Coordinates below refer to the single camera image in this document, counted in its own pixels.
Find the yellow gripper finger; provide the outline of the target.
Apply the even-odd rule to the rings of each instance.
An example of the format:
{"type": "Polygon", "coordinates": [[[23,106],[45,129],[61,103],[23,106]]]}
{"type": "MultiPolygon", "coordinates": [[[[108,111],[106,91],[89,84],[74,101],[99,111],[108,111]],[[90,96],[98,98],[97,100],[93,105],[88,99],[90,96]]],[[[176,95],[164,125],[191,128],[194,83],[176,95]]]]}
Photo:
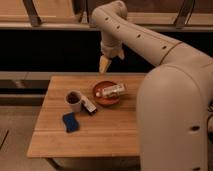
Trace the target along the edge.
{"type": "Polygon", "coordinates": [[[124,55],[123,49],[121,49],[121,50],[118,52],[117,56],[118,56],[121,60],[124,60],[125,55],[124,55]]]}
{"type": "Polygon", "coordinates": [[[99,61],[99,72],[106,73],[109,66],[111,65],[111,62],[111,59],[107,58],[105,55],[102,55],[99,61]]]}

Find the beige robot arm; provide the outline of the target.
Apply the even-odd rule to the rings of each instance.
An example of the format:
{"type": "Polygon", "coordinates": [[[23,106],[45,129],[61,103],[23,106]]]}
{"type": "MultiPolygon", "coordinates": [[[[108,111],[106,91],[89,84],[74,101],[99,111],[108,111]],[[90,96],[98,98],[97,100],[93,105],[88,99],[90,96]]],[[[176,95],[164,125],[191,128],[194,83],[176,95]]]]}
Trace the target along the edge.
{"type": "Polygon", "coordinates": [[[213,58],[126,17],[121,0],[92,12],[106,58],[117,56],[126,45],[154,66],[137,93],[141,170],[208,171],[213,58]]]}

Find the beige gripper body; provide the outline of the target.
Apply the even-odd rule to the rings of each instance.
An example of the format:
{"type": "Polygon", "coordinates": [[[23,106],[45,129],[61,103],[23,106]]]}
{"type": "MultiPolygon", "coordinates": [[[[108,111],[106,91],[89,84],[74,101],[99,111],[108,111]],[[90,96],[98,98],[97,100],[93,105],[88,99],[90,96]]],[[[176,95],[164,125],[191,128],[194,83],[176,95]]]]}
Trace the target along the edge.
{"type": "Polygon", "coordinates": [[[101,52],[107,58],[114,58],[117,56],[118,52],[123,49],[122,44],[118,43],[115,45],[107,45],[104,42],[101,42],[101,52]]]}

